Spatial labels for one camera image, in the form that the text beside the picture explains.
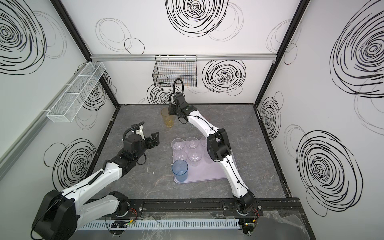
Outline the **lilac plastic tray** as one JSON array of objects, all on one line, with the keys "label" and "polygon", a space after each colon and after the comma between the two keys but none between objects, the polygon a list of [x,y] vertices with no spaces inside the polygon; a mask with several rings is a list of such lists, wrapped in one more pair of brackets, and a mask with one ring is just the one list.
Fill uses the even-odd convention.
[{"label": "lilac plastic tray", "polygon": [[[205,147],[202,147],[201,144],[199,144],[199,147],[195,150],[199,150],[203,155],[203,149],[206,149]],[[187,154],[190,150],[187,149],[186,145],[183,149]],[[195,183],[195,182],[204,182],[204,181],[211,181],[211,180],[219,180],[219,179],[225,179],[226,174],[220,164],[215,163],[213,161],[212,164],[207,164],[204,155],[200,161],[200,165],[197,167],[192,167],[189,163],[189,159],[186,161],[188,163],[189,169],[188,169],[188,178],[185,182],[177,182],[176,178],[174,177],[174,182],[177,184],[187,184],[187,183]]]}]

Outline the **clear plain cup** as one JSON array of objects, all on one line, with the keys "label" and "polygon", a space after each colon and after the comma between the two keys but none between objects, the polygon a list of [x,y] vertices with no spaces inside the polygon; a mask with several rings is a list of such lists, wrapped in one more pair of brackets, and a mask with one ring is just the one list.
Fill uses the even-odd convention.
[{"label": "clear plain cup", "polygon": [[199,150],[190,150],[188,153],[189,163],[192,167],[197,167],[200,165],[200,161],[203,155]]}]

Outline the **yellow tall glass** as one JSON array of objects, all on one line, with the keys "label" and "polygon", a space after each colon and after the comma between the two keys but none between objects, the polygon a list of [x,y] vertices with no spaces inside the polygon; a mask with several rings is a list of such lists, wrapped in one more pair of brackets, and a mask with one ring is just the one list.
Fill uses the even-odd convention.
[{"label": "yellow tall glass", "polygon": [[163,122],[166,125],[166,127],[171,128],[174,126],[176,116],[170,115],[168,108],[163,108],[161,110],[161,115],[162,115]]}]

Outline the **frosted clear tall glass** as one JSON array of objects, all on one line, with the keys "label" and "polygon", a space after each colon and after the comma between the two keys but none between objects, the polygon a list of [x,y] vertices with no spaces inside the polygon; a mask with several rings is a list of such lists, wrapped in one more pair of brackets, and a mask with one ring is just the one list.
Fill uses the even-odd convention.
[{"label": "frosted clear tall glass", "polygon": [[203,149],[203,155],[204,155],[204,159],[205,159],[207,164],[212,164],[213,163],[213,160],[211,159],[207,149]]}]

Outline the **clear faceted glass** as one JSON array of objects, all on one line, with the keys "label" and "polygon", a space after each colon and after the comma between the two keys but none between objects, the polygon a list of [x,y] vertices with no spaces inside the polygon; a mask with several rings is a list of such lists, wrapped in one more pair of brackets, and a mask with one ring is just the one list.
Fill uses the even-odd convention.
[{"label": "clear faceted glass", "polygon": [[208,145],[208,142],[207,142],[207,138],[206,137],[201,137],[201,139],[200,139],[200,144],[201,144],[201,146],[202,147],[207,147],[207,145]]},{"label": "clear faceted glass", "polygon": [[195,150],[199,147],[200,140],[195,137],[189,137],[185,141],[185,145],[188,150]]},{"label": "clear faceted glass", "polygon": [[187,161],[188,160],[188,154],[183,150],[174,151],[173,160],[174,160],[174,162],[177,160]]},{"label": "clear faceted glass", "polygon": [[181,138],[174,139],[171,142],[171,147],[173,151],[183,150],[185,148],[185,141]]}]

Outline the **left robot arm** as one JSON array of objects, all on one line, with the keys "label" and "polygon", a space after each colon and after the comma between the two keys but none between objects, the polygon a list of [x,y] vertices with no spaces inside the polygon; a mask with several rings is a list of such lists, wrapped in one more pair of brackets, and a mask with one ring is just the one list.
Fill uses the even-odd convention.
[{"label": "left robot arm", "polygon": [[32,233],[37,233],[42,240],[68,240],[82,226],[110,214],[125,216],[130,210],[128,198],[113,191],[98,200],[91,198],[107,185],[125,176],[138,165],[138,160],[145,151],[159,145],[160,134],[144,137],[132,133],[123,135],[124,147],[103,167],[62,191],[48,192],[40,205],[32,224]]}]

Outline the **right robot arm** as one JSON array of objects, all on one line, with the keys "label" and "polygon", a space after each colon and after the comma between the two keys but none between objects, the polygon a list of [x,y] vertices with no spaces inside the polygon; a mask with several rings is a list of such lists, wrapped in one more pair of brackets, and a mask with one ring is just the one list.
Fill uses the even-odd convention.
[{"label": "right robot arm", "polygon": [[221,165],[231,186],[238,213],[245,216],[251,212],[258,202],[235,166],[226,130],[212,125],[195,106],[186,102],[184,95],[180,92],[170,95],[169,114],[186,120],[206,137],[207,152],[213,162]]}]

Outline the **blue tall glass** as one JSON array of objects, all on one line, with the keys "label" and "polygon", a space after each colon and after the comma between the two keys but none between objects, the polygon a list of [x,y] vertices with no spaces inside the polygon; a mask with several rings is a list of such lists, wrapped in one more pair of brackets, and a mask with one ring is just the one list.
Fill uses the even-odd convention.
[{"label": "blue tall glass", "polygon": [[177,182],[185,182],[188,178],[188,163],[184,160],[176,160],[172,165],[172,172]]}]

